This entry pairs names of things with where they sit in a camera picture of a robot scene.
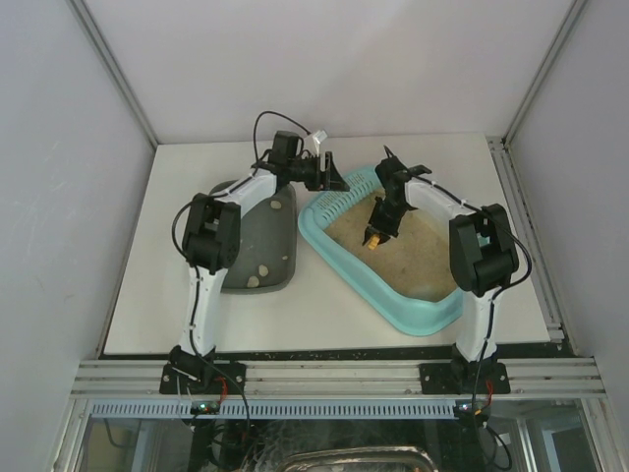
gray litter box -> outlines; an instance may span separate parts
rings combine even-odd
[[[223,182],[211,193],[226,189],[235,181]],[[295,273],[297,255],[297,201],[295,189],[287,185],[274,196],[254,206],[241,221],[240,252],[227,271],[221,291],[234,294],[258,294],[281,290]],[[266,266],[267,276],[258,272]],[[259,286],[248,288],[251,276]]]

